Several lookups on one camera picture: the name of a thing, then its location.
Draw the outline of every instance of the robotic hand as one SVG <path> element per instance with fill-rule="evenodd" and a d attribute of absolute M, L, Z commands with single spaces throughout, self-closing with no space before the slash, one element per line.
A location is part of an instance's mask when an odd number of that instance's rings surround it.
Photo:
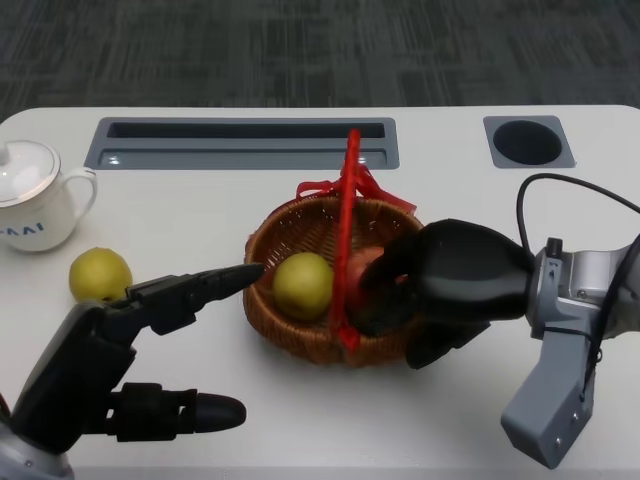
<path fill-rule="evenodd" d="M 549 239 L 534 260 L 493 230 L 445 220 L 385 248 L 362 286 L 408 275 L 391 287 L 396 303 L 374 324 L 384 331 L 424 313 L 424 331 L 406 352 L 416 369 L 466 345 L 492 320 L 526 316 L 531 336 L 542 340 L 540 360 L 502 426 L 514 447 L 555 468 L 591 417 L 601 340 L 640 331 L 638 253 L 640 236 L 612 252 L 564 252 L 561 240 Z"/>
<path fill-rule="evenodd" d="M 131 347 L 150 327 L 166 335 L 195 322 L 207 303 L 257 281 L 260 264 L 169 276 L 135 285 L 124 300 L 77 305 L 33 369 L 13 413 L 0 402 L 0 479 L 70 479 L 68 451 L 83 434 L 118 441 L 173 440 L 244 423 L 238 400 L 163 391 L 158 384 L 125 383 L 112 392 L 135 359 Z"/>

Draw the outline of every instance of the circular hole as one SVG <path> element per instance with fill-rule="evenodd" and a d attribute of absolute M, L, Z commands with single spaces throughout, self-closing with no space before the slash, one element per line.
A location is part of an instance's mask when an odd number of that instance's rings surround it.
<path fill-rule="evenodd" d="M 549 127 L 529 120 L 501 125 L 493 135 L 493 144 L 509 160 L 523 165 L 544 165 L 562 153 L 558 135 Z"/>

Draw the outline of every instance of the yellow pear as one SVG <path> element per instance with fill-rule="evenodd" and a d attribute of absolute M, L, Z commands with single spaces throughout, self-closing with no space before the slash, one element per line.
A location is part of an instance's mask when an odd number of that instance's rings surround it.
<path fill-rule="evenodd" d="M 315 253 L 297 253 L 280 264 L 273 277 L 273 296 L 286 315 L 312 322 L 331 304 L 333 271 Z"/>
<path fill-rule="evenodd" d="M 69 288 L 78 302 L 120 300 L 132 281 L 127 262 L 108 248 L 87 250 L 74 260 L 69 270 Z"/>

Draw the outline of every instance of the red ribbon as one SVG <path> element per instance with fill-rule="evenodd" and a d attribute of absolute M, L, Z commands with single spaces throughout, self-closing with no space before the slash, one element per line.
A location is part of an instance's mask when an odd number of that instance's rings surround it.
<path fill-rule="evenodd" d="M 307 196 L 329 196 L 341 192 L 344 183 L 344 173 L 345 167 L 342 167 L 340 178 L 335 182 L 330 182 L 329 180 L 325 180 L 323 182 L 302 182 L 300 185 L 298 185 L 298 189 L 296 190 L 296 199 L 299 200 Z M 395 205 L 396 207 L 399 207 L 406 212 L 409 212 L 411 214 L 415 213 L 417 207 L 414 204 L 391 195 L 389 192 L 385 192 L 382 188 L 380 188 L 380 185 L 378 185 L 378 182 L 376 182 L 376 180 L 373 178 L 373 175 L 371 175 L 371 171 L 367 168 L 366 165 L 357 163 L 355 176 L 356 190 L 360 192 L 360 194 L 364 198 L 384 200 L 385 202 Z M 313 193 L 311 193 L 310 195 L 303 195 L 304 193 L 308 192 Z"/>

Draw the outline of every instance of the mug handle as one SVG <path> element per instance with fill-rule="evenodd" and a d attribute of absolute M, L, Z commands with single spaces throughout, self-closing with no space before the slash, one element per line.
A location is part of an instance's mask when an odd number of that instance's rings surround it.
<path fill-rule="evenodd" d="M 84 217 L 89 210 L 91 210 L 91 207 L 93 207 L 93 204 L 96 201 L 96 196 L 98 195 L 98 179 L 96 178 L 96 172 L 90 168 L 80 167 L 75 170 L 71 170 L 69 173 L 64 175 L 64 182 L 62 186 L 66 187 L 69 180 L 73 180 L 74 178 L 84 178 L 91 183 L 91 198 L 84 207 L 76 209 L 73 214 L 77 223 L 82 220 L 82 217 Z"/>

